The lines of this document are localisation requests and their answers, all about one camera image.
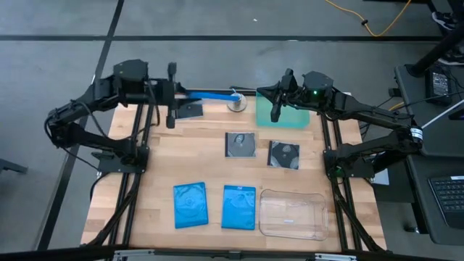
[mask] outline yellow cable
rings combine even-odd
[[[369,32],[369,34],[371,34],[373,37],[380,37],[382,35],[384,35],[386,32],[388,32],[390,30],[390,28],[398,21],[398,19],[401,17],[401,15],[403,14],[403,12],[405,12],[405,10],[407,9],[407,7],[411,4],[411,1],[412,0],[409,0],[405,7],[403,7],[403,9],[401,10],[401,12],[394,18],[393,22],[391,22],[391,24],[385,28],[385,30],[382,32],[382,33],[379,33],[378,35],[376,35],[375,33],[373,33],[370,28],[369,28],[369,25],[367,23],[364,24],[365,28],[367,29],[367,31]],[[361,15],[361,14],[358,14],[356,13],[355,11],[352,11],[350,9],[345,9],[343,7],[339,7],[338,5],[332,3],[331,1],[329,0],[326,0],[326,2],[328,2],[329,4],[333,5],[334,7],[340,9],[341,11],[345,11],[345,12],[350,12],[354,15],[357,15],[362,21],[367,21],[366,19],[364,19],[364,17]]]
[[[394,109],[396,109],[396,108],[398,108],[398,107],[401,107],[401,106],[403,106],[403,105],[405,105],[405,103],[404,103],[404,102],[400,102],[399,104],[393,105],[393,107],[390,108],[389,111],[392,111],[392,110],[394,110]]]

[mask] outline cd case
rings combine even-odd
[[[204,182],[174,186],[175,228],[208,224]]]
[[[254,133],[225,133],[226,157],[256,157]]]
[[[222,228],[254,230],[256,188],[224,186]]]
[[[269,141],[268,166],[298,170],[299,145]]]
[[[184,104],[175,111],[175,118],[178,120],[201,116],[203,116],[202,104]]]

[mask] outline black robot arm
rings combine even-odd
[[[102,130],[101,136],[90,133],[75,121],[95,111],[114,109],[119,103],[125,107],[128,104],[155,104],[168,107],[166,126],[174,128],[174,111],[183,104],[198,100],[175,99],[175,94],[185,94],[186,90],[174,81],[174,74],[175,63],[168,66],[168,78],[150,79],[148,63],[140,59],[121,62],[113,67],[113,75],[92,83],[84,95],[50,111],[45,121],[46,133],[57,147],[80,144],[101,149],[102,153],[92,153],[100,160],[101,171],[134,172],[141,169],[146,165],[148,149],[137,147],[135,137],[114,140]]]
[[[357,145],[342,144],[337,150],[325,151],[331,177],[372,178],[406,155],[419,152],[422,130],[410,115],[360,103],[334,88],[334,81],[320,72],[309,72],[303,78],[303,86],[298,86],[293,70],[287,69],[274,86],[257,89],[273,104],[270,112],[273,122],[278,121],[282,106],[290,106],[315,111],[330,121],[355,119],[393,130],[386,137]],[[372,154],[375,159],[368,159]]]

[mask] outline wooden table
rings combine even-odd
[[[304,130],[258,128],[255,124],[255,100],[248,96],[245,111],[230,112],[224,104],[204,105],[204,117],[177,120],[175,129],[161,125],[152,128],[149,165],[142,175],[133,221],[130,245],[143,248],[239,249],[260,251],[338,252],[341,250],[334,212],[331,184],[325,175],[322,151],[324,137],[320,118],[310,113],[310,125]],[[123,138],[131,134],[135,106],[119,106],[113,117],[109,136]],[[332,145],[335,143],[332,124]],[[344,143],[361,142],[357,121],[340,122]],[[224,157],[225,132],[252,131],[257,136],[255,159]],[[299,170],[284,170],[266,165],[270,140],[300,145]],[[82,243],[92,240],[115,210],[121,174],[108,175],[96,186],[84,228]],[[210,223],[192,228],[174,228],[173,186],[204,181]],[[223,189],[225,184],[254,186],[257,189],[256,229],[254,231],[221,229]],[[351,178],[356,214],[376,243],[385,248],[384,233],[369,184]],[[297,193],[319,193],[326,199],[329,232],[324,241],[264,236],[259,230],[261,191],[272,189]],[[120,230],[125,225],[121,219]],[[345,217],[348,242],[353,247],[349,221]],[[117,243],[122,241],[119,232]]]

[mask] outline transparent plastic bin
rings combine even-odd
[[[325,240],[328,235],[326,201],[321,194],[266,189],[260,199],[260,231],[266,236]]]

